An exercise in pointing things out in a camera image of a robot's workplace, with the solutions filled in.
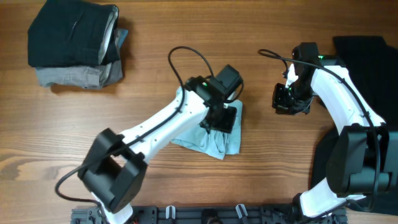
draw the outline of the black fabric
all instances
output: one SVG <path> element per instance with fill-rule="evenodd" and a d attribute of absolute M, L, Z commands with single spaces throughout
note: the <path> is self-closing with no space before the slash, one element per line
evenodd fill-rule
<path fill-rule="evenodd" d="M 398 124 L 398 50 L 386 45 L 382 37 L 334 37 L 333 41 L 349 77 L 369 106 L 387 125 Z M 332 129 L 319 142 L 312 170 L 311 187 L 326 177 L 326 163 L 337 142 L 337 129 Z M 361 203 L 367 205 L 366 199 Z M 374 213 L 398 215 L 398 188 L 377 197 Z"/>
<path fill-rule="evenodd" d="M 101 63 L 98 61 L 114 7 L 79 0 L 47 0 L 28 30 L 28 64 L 32 67 L 95 66 L 119 60 L 111 35 L 106 56 Z"/>

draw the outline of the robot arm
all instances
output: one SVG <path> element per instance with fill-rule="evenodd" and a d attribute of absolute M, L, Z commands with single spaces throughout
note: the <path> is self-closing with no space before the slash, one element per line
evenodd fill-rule
<path fill-rule="evenodd" d="M 338 58 L 320 55 L 316 43 L 301 43 L 293 50 L 295 61 L 313 63 L 327 68 L 342 78 L 358 96 L 376 128 L 381 150 L 378 192 L 384 193 L 395 187 L 398 165 L 397 131 L 386 126 L 385 121 L 365 102 L 353 85 L 348 70 Z M 330 73 L 293 63 L 286 75 L 285 85 L 276 84 L 273 105 L 278 114 L 309 113 L 314 95 L 318 95 L 336 124 L 339 140 L 326 165 L 326 177 L 314 188 L 296 195 L 291 219 L 305 222 L 328 215 L 347 204 L 348 200 L 360 200 L 372 193 L 376 173 L 375 149 L 371 125 L 364 111 L 341 79 Z"/>
<path fill-rule="evenodd" d="M 94 140 L 84 164 L 98 160 L 113 151 L 129 146 L 129 143 L 145 136 L 120 154 L 126 163 L 121 167 L 112 157 L 96 162 L 78 172 L 85 187 L 102 204 L 106 218 L 111 224 L 125 223 L 132 216 L 130 201 L 138 194 L 149 161 L 180 133 L 198 124 L 207 129 L 230 133 L 236 117 L 236 108 L 227 107 L 225 102 L 232 99 L 235 90 L 243 83 L 238 71 L 230 65 L 217 77 L 190 78 L 182 92 L 164 109 L 145 122 L 115 134 L 105 129 Z M 170 114 L 180 111 L 163 126 L 148 133 Z"/>

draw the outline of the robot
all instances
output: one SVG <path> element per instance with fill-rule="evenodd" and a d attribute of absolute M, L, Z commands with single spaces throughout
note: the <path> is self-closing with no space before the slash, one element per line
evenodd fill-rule
<path fill-rule="evenodd" d="M 316 43 L 301 43 L 292 59 L 270 50 L 259 54 L 282 60 L 286 84 L 275 86 L 272 107 L 277 114 L 309 113 L 318 95 L 331 114 L 339 140 L 326 167 L 326 177 L 314 188 L 297 194 L 292 203 L 261 207 L 167 208 L 132 207 L 150 160 L 178 134 L 198 124 L 206 130 L 229 133 L 236 108 L 228 103 L 243 90 L 239 72 L 227 65 L 214 76 L 190 78 L 184 85 L 170 56 L 182 94 L 143 123 L 115 134 L 105 129 L 94 140 L 82 166 L 57 183 L 56 193 L 64 199 L 93 202 L 97 207 L 72 210 L 71 223 L 346 223 L 347 203 L 365 211 L 372 209 L 377 194 L 395 187 L 398 175 L 398 132 L 389 127 L 365 102 L 349 78 L 348 70 L 336 57 L 320 55 Z M 288 68 L 286 61 L 293 64 Z M 112 156 L 122 156 L 121 167 Z M 59 192 L 60 184 L 74 173 L 96 200 L 71 198 Z M 364 207 L 357 202 L 370 198 Z"/>

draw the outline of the gray folded cloth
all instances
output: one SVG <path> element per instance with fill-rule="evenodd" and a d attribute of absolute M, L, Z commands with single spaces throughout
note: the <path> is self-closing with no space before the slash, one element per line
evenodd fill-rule
<path fill-rule="evenodd" d="M 116 29 L 115 43 L 119 56 L 119 49 L 126 39 L 127 34 L 128 30 Z M 35 71 L 40 86 L 43 87 L 50 87 L 56 83 L 98 90 L 106 85 L 116 83 L 123 77 L 120 60 L 95 67 L 84 65 L 63 68 L 37 67 Z"/>

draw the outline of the wooden surface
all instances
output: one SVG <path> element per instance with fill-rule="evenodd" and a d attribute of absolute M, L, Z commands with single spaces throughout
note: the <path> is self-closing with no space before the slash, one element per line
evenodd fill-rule
<path fill-rule="evenodd" d="M 25 2 L 42 2 L 25 0 Z M 333 121 L 314 103 L 311 113 L 276 115 L 272 91 L 280 61 L 301 42 L 333 52 L 335 35 L 382 35 L 398 47 L 397 1 L 152 1 L 117 2 L 125 79 L 100 91 L 42 88 L 27 64 L 27 30 L 41 4 L 0 5 L 0 223 L 69 223 L 86 205 L 58 198 L 53 187 L 81 164 L 93 138 L 133 127 L 167 105 L 178 82 L 169 50 L 188 45 L 218 73 L 227 63 L 245 80 L 241 153 L 219 161 L 173 144 L 147 171 L 133 205 L 236 205 L 290 202 L 308 189 L 314 148 Z M 173 57 L 183 80 L 206 76 L 199 57 Z M 74 176 L 62 192 L 90 197 Z M 350 223 L 398 223 L 398 217 L 349 213 Z"/>

